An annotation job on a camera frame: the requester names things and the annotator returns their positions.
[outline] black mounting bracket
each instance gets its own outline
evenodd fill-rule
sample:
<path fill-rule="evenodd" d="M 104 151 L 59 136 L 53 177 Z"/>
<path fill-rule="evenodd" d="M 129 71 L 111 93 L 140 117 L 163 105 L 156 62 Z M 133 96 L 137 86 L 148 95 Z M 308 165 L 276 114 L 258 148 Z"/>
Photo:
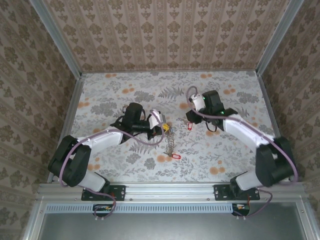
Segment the black mounting bracket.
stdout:
<path fill-rule="evenodd" d="M 125 185 L 110 185 L 107 194 L 113 196 L 117 201 L 124 201 L 126 196 L 126 186 Z M 81 195 L 82 201 L 112 201 L 107 196 L 101 196 L 94 194 L 87 190 L 82 190 Z"/>
<path fill-rule="evenodd" d="M 247 201 L 260 200 L 259 190 L 255 187 L 243 191 L 235 196 L 230 188 L 230 184 L 213 185 L 214 197 L 216 201 Z"/>

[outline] wall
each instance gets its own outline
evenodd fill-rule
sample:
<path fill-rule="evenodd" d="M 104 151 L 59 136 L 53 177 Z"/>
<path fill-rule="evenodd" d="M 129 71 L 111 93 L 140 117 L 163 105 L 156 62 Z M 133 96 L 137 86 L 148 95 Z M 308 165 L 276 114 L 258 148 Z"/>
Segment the wall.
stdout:
<path fill-rule="evenodd" d="M 305 0 L 262 76 L 320 219 L 320 1 Z"/>
<path fill-rule="evenodd" d="M 0 239 L 19 239 L 75 79 L 29 1 L 0 2 Z"/>
<path fill-rule="evenodd" d="M 288 0 L 45 0 L 83 72 L 255 69 Z"/>

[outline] yellow tag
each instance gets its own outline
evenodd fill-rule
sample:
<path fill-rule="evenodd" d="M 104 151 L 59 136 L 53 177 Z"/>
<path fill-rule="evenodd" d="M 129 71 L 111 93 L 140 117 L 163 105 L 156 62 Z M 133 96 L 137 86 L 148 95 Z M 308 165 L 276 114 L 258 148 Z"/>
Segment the yellow tag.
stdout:
<path fill-rule="evenodd" d="M 163 127 L 165 133 L 170 129 L 169 125 L 166 123 L 162 124 L 162 127 Z"/>

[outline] gray panel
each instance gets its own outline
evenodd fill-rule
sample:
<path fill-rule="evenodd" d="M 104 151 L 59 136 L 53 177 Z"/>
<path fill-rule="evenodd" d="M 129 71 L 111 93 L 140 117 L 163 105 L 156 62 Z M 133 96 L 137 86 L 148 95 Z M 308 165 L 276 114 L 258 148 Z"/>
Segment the gray panel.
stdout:
<path fill-rule="evenodd" d="M 306 240 L 295 203 L 272 203 L 253 218 L 223 213 L 47 214 L 40 240 Z"/>

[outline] black cable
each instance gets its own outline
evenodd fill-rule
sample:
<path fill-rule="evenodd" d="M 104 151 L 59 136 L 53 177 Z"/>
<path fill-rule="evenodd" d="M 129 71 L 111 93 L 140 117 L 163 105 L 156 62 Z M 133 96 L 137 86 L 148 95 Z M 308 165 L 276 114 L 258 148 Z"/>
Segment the black cable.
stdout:
<path fill-rule="evenodd" d="M 117 122 L 119 122 L 120 121 L 120 119 L 122 119 L 124 116 L 120 116 L 120 117 L 118 117 L 116 120 L 115 120 L 115 123 L 117 123 Z"/>
<path fill-rule="evenodd" d="M 132 136 L 138 136 L 139 134 L 142 134 L 142 132 L 138 132 L 138 133 L 136 133 L 135 135 L 132 135 Z"/>
<path fill-rule="evenodd" d="M 217 126 L 215 126 L 215 130 L 214 130 L 214 131 L 212 131 L 212 130 L 210 130 L 210 128 L 209 128 L 209 126 L 208 126 L 208 122 L 207 122 L 207 121 L 205 122 L 205 125 L 206 125 L 206 129 L 208 129 L 208 131 L 210 131 L 210 132 L 212 132 L 212 133 L 215 133 L 215 132 L 217 131 Z"/>
<path fill-rule="evenodd" d="M 274 196 L 270 191 L 266 191 L 263 189 L 259 189 L 259 191 L 270 195 L 270 198 L 268 199 L 268 201 L 266 201 L 266 203 L 262 207 L 260 207 L 254 213 L 248 214 L 247 216 L 243 216 L 240 212 L 235 211 L 235 210 L 233 210 L 233 212 L 236 213 L 238 216 L 245 217 L 245 218 L 250 218 L 250 217 L 253 217 L 254 215 L 257 215 L 258 213 L 260 213 L 266 206 L 268 206 L 270 204 L 270 202 Z"/>

